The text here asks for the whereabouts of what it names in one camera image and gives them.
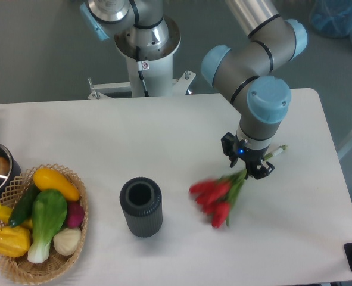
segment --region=yellow bell pepper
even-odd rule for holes
[[[67,201],[79,200],[80,194],[77,188],[57,170],[49,168],[38,169],[33,175],[33,180],[41,191],[56,189],[62,193]]]
[[[30,232],[21,226],[0,228],[0,254],[20,257],[30,248]]]
[[[0,203],[0,221],[1,222],[8,223],[8,220],[9,220],[11,212],[12,212],[12,208],[7,207],[7,206],[3,206]],[[24,228],[32,229],[33,228],[32,219],[25,220],[21,224],[21,226],[24,227]]]

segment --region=bok choy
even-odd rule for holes
[[[27,259],[32,263],[44,262],[50,254],[51,240],[66,219],[67,202],[56,189],[41,192],[33,203],[33,244]]]

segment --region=black cylindrical container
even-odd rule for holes
[[[120,192],[120,205],[134,235],[150,237],[161,228],[161,191],[153,180],[137,177],[126,182]]]

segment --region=fake vegetable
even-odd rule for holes
[[[12,208],[3,206],[0,203],[0,221],[4,223],[8,223],[10,214],[12,212]],[[33,223],[31,219],[25,220],[22,224],[22,227],[32,229],[33,228]]]
[[[26,228],[4,226],[0,228],[0,253],[8,257],[20,257],[30,247],[30,232]]]
[[[28,261],[42,263],[50,253],[51,240],[61,229],[67,214],[67,202],[56,189],[41,192],[33,203],[33,244]]]
[[[67,219],[66,225],[69,228],[77,228],[83,222],[85,218],[85,210],[78,203],[68,203],[67,205]]]
[[[23,223],[27,218],[32,216],[33,202],[40,193],[35,184],[31,184],[20,200],[14,206],[10,214],[8,224],[10,227],[15,227]]]
[[[65,228],[54,236],[54,248],[61,255],[72,255],[81,238],[82,232],[79,228]]]
[[[41,190],[57,189],[67,201],[77,201],[80,197],[77,188],[59,171],[41,168],[33,175],[34,184]]]

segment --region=metal cylinder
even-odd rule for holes
[[[129,10],[129,0],[88,0],[91,12],[109,23],[120,21]]]
[[[246,35],[278,14],[270,0],[226,0],[226,3]]]

